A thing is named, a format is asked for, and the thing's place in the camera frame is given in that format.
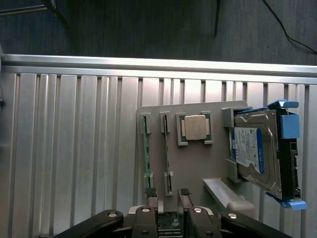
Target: black cable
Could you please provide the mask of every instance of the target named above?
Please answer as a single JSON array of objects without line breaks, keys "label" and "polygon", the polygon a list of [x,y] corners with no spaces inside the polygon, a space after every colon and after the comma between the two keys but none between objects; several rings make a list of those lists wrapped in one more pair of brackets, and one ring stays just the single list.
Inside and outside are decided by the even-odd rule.
[{"label": "black cable", "polygon": [[278,18],[278,16],[277,16],[276,13],[273,11],[273,9],[268,5],[268,3],[266,2],[266,0],[262,0],[262,2],[265,4],[265,6],[269,9],[269,11],[273,14],[273,16],[275,17],[275,19],[278,21],[278,23],[280,24],[280,26],[282,27],[282,29],[283,29],[283,31],[284,31],[284,34],[285,34],[286,38],[287,38],[289,41],[293,41],[293,42],[295,42],[295,43],[297,43],[297,44],[300,44],[300,45],[302,45],[302,46],[308,48],[309,50],[311,50],[314,54],[317,54],[317,52],[316,52],[315,50],[313,50],[312,48],[310,48],[309,46],[307,46],[307,45],[305,45],[305,44],[303,44],[303,43],[301,43],[301,42],[299,42],[299,41],[296,41],[296,40],[294,40],[292,37],[290,37],[290,36],[287,34],[283,23],[282,23],[281,20]]},{"label": "black cable", "polygon": [[61,12],[57,9],[56,4],[52,4],[51,0],[41,0],[43,5],[48,9],[51,10],[52,13],[62,22],[63,26],[66,28],[68,27],[69,23],[67,19],[61,14]]}]

